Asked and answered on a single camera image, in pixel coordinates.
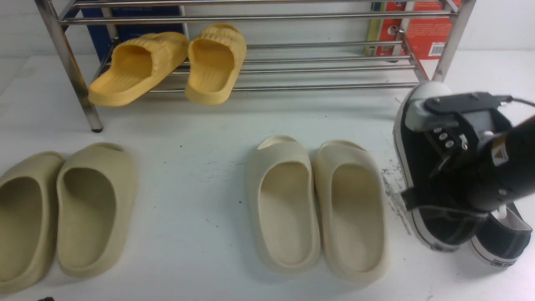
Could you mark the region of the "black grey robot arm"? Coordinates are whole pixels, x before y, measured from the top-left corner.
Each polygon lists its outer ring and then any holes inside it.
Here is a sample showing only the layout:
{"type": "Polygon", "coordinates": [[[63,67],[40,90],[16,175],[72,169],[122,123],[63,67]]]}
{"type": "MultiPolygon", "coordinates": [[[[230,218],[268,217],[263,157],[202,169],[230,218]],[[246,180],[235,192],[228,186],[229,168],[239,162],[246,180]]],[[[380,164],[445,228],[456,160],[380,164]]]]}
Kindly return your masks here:
{"type": "Polygon", "coordinates": [[[534,193],[534,118],[514,126],[499,111],[509,95],[411,97],[402,125],[440,148],[423,180],[401,196],[408,210],[485,217],[534,193]]]}

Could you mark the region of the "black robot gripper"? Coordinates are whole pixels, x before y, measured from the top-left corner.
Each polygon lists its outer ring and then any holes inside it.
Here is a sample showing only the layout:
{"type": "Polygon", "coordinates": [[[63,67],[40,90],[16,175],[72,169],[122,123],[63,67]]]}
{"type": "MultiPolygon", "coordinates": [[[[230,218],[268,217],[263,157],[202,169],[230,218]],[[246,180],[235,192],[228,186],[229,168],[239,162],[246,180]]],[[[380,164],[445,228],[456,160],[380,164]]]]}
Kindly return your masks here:
{"type": "Polygon", "coordinates": [[[426,137],[439,157],[428,186],[401,192],[407,210],[486,217],[489,212],[453,197],[515,196],[515,129],[495,110],[500,106],[499,99],[489,93],[410,102],[405,125],[413,132],[428,131],[426,137]]]}

